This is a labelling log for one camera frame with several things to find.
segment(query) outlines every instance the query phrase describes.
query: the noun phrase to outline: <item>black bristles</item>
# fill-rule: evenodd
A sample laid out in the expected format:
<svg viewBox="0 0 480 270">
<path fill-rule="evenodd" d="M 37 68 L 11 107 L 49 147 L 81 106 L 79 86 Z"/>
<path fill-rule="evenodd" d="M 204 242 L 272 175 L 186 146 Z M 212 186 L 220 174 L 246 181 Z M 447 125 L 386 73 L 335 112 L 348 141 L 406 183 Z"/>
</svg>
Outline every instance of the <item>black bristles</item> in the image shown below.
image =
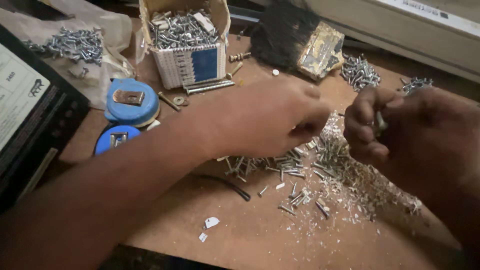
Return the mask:
<svg viewBox="0 0 480 270">
<path fill-rule="evenodd" d="M 296 69 L 300 54 L 320 23 L 320 17 L 304 6 L 274 0 L 252 31 L 252 56 L 283 70 Z"/>
</svg>

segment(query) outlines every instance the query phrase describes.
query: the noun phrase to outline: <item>wooden table surface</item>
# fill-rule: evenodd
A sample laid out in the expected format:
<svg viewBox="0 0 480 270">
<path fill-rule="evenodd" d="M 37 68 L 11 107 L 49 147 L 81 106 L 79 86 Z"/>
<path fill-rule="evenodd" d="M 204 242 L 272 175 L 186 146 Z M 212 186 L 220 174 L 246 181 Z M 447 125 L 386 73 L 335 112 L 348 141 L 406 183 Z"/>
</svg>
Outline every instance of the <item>wooden table surface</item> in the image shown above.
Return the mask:
<svg viewBox="0 0 480 270">
<path fill-rule="evenodd" d="M 138 29 L 139 20 L 132 21 L 134 30 Z M 248 49 L 250 39 L 242 37 L 241 41 L 237 41 L 235 35 L 229 35 L 229 42 L 228 54 L 236 54 Z M 361 53 L 348 48 L 344 51 L 354 55 Z M 388 53 L 364 53 L 381 75 L 382 87 L 398 88 L 402 86 L 400 78 L 431 77 L 435 86 L 472 98 L 479 97 L 479 87 L 473 82 Z M 133 48 L 127 49 L 124 54 L 134 62 Z M 235 65 L 227 63 L 227 72 Z M 244 60 L 244 66 L 233 78 L 236 86 L 205 95 L 242 91 L 260 80 L 280 77 L 301 80 L 289 74 L 273 77 L 271 71 L 271 67 L 260 66 L 254 59 Z M 163 89 L 151 55 L 147 55 L 137 66 L 137 74 L 138 81 L 147 83 L 154 90 Z M 243 86 L 239 86 L 240 81 L 244 82 Z M 339 71 L 333 72 L 315 87 L 338 112 L 344 112 L 356 96 L 339 76 Z M 181 89 L 164 92 L 170 98 L 186 97 Z M 203 97 L 201 94 L 193 95 L 190 103 L 202 102 Z M 160 122 L 176 113 L 164 102 L 161 106 Z M 91 110 L 52 167 L 67 169 L 90 158 L 95 141 L 106 124 L 102 111 Z M 222 176 L 226 170 L 225 162 L 210 161 L 192 173 Z M 189 175 L 161 197 L 151 211 L 151 221 L 134 232 L 125 243 L 229 269 L 245 270 L 447 269 L 458 261 L 458 243 L 427 209 L 422 209 L 419 216 L 409 216 L 402 207 L 388 205 L 378 211 L 375 222 L 367 221 L 359 213 L 361 223 L 352 224 L 342 220 L 348 216 L 343 205 L 328 201 L 332 218 L 325 221 L 311 202 L 301 206 L 303 214 L 292 217 L 278 210 L 277 206 L 291 192 L 292 183 L 298 182 L 302 187 L 307 184 L 306 181 L 287 176 L 286 186 L 275 190 L 274 186 L 280 183 L 278 174 L 266 171 L 255 172 L 248 177 L 247 183 L 230 180 L 252 196 L 250 202 L 221 183 Z M 311 190 L 320 188 L 313 182 Z M 259 198 L 257 192 L 266 185 L 270 188 L 263 198 Z M 204 221 L 210 217 L 217 217 L 220 223 L 204 231 Z M 202 232 L 208 235 L 204 243 L 198 238 Z"/>
</svg>

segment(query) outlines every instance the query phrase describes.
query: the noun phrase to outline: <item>open cardboard box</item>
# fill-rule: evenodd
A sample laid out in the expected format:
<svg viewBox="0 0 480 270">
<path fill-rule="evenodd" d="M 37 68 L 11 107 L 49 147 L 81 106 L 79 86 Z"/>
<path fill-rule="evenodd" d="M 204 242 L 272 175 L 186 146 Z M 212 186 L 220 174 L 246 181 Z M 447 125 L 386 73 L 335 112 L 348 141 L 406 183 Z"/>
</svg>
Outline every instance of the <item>open cardboard box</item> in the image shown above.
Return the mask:
<svg viewBox="0 0 480 270">
<path fill-rule="evenodd" d="M 175 49 L 155 48 L 148 26 L 152 14 L 185 12 L 189 9 L 204 9 L 212 15 L 211 21 L 220 34 L 217 43 Z M 230 28 L 230 13 L 226 0 L 140 0 L 140 14 L 145 43 L 154 53 L 166 89 L 225 77 L 225 47 L 228 45 L 226 36 Z"/>
</svg>

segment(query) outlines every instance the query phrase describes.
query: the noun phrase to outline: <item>black case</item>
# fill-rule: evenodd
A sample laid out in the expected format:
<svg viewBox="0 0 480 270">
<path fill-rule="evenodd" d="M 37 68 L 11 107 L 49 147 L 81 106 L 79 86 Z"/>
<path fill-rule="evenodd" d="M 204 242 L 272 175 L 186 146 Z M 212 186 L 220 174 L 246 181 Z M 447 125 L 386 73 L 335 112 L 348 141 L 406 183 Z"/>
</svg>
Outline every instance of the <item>black case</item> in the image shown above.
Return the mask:
<svg viewBox="0 0 480 270">
<path fill-rule="evenodd" d="M 1 25 L 0 43 L 50 81 L 43 96 L 0 151 L 1 213 L 35 187 L 87 115 L 89 100 Z M 29 95 L 37 95 L 42 86 L 41 80 L 36 80 Z"/>
</svg>

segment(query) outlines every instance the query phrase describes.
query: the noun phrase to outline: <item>blue tape measure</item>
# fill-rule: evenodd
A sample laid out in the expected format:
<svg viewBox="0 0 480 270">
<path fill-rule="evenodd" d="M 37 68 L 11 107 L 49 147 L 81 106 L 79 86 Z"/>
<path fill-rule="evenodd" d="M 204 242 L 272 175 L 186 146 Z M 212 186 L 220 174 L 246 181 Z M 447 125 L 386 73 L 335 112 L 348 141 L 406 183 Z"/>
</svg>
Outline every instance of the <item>blue tape measure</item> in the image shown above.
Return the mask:
<svg viewBox="0 0 480 270">
<path fill-rule="evenodd" d="M 160 113 L 155 91 L 135 79 L 114 79 L 107 93 L 105 117 L 122 125 L 142 127 Z"/>
<path fill-rule="evenodd" d="M 115 148 L 138 135 L 140 135 L 140 130 L 132 126 L 119 125 L 112 127 L 98 138 L 95 155 L 99 155 L 110 148 Z"/>
</svg>

